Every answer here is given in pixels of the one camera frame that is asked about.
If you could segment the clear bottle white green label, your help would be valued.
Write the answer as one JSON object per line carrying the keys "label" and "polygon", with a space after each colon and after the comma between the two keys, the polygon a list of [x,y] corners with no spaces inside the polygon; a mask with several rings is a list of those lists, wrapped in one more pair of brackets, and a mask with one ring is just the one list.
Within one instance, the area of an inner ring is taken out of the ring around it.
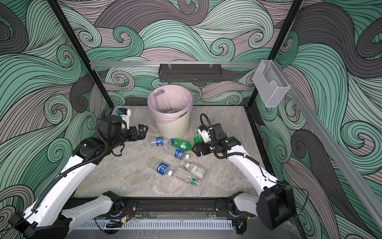
{"label": "clear bottle white green label", "polygon": [[205,177],[206,170],[198,166],[197,164],[188,162],[186,160],[182,160],[180,161],[180,166],[200,179],[203,179]]}

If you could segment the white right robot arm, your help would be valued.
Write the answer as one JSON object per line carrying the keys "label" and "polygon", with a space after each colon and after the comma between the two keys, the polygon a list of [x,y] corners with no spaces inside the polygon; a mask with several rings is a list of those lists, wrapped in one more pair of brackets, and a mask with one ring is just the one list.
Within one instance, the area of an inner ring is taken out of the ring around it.
{"label": "white right robot arm", "polygon": [[212,124],[205,113],[200,114],[198,133],[203,138],[202,155],[213,154],[217,159],[227,159],[249,180],[257,196],[239,193],[233,198],[240,212],[257,216],[263,225],[273,230],[296,216],[292,186],[267,172],[251,157],[241,142],[227,137],[221,125]]}

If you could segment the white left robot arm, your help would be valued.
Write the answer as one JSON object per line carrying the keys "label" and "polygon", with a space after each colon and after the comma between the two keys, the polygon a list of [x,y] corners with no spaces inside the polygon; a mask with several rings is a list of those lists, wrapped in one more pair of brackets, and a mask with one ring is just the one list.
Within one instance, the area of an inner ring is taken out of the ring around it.
{"label": "white left robot arm", "polygon": [[98,198],[64,209],[84,178],[104,157],[129,141],[143,140],[148,126],[128,125],[128,116],[110,115],[99,120],[95,137],[83,140],[73,151],[62,172],[24,212],[14,213],[8,223],[26,239],[63,239],[72,230],[98,216],[123,212],[122,198],[112,191]]}

